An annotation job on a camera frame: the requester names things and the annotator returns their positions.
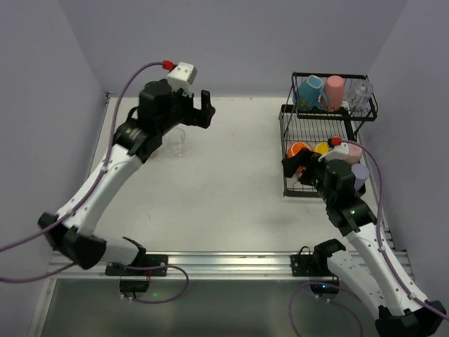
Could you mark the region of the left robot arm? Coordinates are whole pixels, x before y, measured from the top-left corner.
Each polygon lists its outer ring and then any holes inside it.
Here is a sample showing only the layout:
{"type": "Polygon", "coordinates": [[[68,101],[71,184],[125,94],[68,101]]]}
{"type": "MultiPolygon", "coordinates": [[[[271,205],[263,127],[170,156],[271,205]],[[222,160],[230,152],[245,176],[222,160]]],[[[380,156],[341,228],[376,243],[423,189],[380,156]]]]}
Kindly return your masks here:
{"type": "Polygon", "coordinates": [[[100,163],[76,194],[56,213],[43,213],[38,225],[48,243],[75,265],[88,270],[99,262],[135,265],[145,248],[124,237],[118,241],[94,234],[99,219],[124,183],[160,148],[163,137],[179,124],[208,128],[215,114],[210,92],[201,106],[168,80],[151,81],[140,91],[138,105],[112,135],[100,163]]]}

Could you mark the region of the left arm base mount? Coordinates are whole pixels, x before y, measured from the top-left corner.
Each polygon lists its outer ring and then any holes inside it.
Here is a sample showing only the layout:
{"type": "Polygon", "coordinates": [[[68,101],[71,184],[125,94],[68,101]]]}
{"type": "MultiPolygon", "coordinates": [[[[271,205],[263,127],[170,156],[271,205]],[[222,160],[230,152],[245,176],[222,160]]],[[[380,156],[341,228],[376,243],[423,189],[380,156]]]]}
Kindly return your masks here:
{"type": "Polygon", "coordinates": [[[146,254],[132,264],[133,267],[144,267],[145,270],[134,270],[111,264],[106,267],[105,274],[114,277],[165,277],[167,264],[168,255],[166,254],[146,254]]]}

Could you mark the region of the clear glass cup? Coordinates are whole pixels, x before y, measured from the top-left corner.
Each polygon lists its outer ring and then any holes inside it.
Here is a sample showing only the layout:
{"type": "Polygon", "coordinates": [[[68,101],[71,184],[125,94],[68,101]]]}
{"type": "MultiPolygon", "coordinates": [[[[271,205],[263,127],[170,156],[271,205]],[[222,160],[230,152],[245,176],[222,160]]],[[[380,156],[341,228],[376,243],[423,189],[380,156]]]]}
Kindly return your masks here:
{"type": "Polygon", "coordinates": [[[173,128],[167,133],[166,146],[173,156],[180,157],[186,152],[185,138],[185,131],[179,127],[173,128]]]}

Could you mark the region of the pink ceramic mug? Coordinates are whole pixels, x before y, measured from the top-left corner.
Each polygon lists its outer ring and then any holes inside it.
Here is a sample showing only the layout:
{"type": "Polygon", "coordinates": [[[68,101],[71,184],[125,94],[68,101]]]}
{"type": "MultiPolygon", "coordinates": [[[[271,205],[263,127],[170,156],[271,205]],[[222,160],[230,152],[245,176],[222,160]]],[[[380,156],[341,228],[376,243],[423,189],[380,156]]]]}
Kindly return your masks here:
{"type": "Polygon", "coordinates": [[[347,157],[344,159],[346,162],[348,162],[351,165],[354,164],[358,164],[361,160],[362,154],[363,154],[363,149],[361,147],[359,147],[358,145],[355,144],[348,144],[348,155],[347,157]]]}

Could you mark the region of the yellow mug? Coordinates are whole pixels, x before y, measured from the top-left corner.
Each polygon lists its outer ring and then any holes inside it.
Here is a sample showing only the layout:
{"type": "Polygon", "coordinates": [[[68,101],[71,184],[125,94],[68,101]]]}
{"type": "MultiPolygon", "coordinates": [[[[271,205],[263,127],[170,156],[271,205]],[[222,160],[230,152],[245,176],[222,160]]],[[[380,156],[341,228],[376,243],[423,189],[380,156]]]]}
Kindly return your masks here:
{"type": "Polygon", "coordinates": [[[314,146],[314,151],[320,155],[328,153],[330,150],[329,145],[326,142],[317,143],[314,146]]]}

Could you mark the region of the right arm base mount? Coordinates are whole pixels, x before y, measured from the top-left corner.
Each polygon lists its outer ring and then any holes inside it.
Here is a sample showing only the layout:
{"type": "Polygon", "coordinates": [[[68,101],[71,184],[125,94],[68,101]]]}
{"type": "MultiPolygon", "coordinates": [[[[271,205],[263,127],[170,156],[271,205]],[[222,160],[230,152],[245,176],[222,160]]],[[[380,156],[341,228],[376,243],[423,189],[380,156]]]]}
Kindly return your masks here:
{"type": "Polygon", "coordinates": [[[321,267],[314,259],[313,251],[303,246],[290,255],[290,269],[294,277],[332,277],[332,273],[321,267]]]}

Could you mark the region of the orange mug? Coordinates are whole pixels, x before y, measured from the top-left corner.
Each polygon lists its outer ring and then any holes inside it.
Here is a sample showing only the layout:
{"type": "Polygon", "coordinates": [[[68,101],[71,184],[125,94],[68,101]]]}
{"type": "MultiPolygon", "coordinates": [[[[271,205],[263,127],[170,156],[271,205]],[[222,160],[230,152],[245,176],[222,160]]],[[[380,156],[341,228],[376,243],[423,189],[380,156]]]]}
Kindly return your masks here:
{"type": "MultiPolygon", "coordinates": [[[[291,158],[291,157],[295,156],[301,149],[311,150],[311,147],[308,144],[302,143],[302,142],[293,143],[288,148],[288,151],[287,151],[287,154],[286,154],[286,158],[291,158]]],[[[302,171],[302,168],[299,168],[297,170],[297,173],[300,173],[301,171],[302,171]]]]}

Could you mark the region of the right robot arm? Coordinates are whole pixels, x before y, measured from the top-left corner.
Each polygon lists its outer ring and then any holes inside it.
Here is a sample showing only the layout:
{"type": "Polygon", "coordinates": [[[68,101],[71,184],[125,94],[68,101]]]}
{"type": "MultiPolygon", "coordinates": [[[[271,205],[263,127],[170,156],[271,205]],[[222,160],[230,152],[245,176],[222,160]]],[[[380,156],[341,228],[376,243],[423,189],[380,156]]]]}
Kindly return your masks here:
{"type": "Polygon", "coordinates": [[[352,261],[336,239],[314,248],[313,258],[325,272],[340,278],[367,307],[379,336],[431,336],[446,311],[438,300],[429,300],[404,270],[386,243],[383,230],[370,207],[360,198],[350,163],[301,149],[283,159],[283,174],[300,174],[326,204],[330,222],[356,249],[361,265],[352,261]]]}

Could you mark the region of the lavender cup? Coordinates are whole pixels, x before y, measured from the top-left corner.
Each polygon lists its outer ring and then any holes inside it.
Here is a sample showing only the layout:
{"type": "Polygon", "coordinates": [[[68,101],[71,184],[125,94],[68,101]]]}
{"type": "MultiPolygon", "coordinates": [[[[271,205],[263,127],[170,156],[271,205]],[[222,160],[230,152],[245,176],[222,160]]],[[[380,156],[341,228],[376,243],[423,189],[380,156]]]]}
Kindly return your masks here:
{"type": "Polygon", "coordinates": [[[364,185],[365,181],[367,181],[370,177],[370,171],[364,164],[361,163],[354,164],[351,167],[351,171],[355,177],[354,189],[358,192],[364,185]]]}

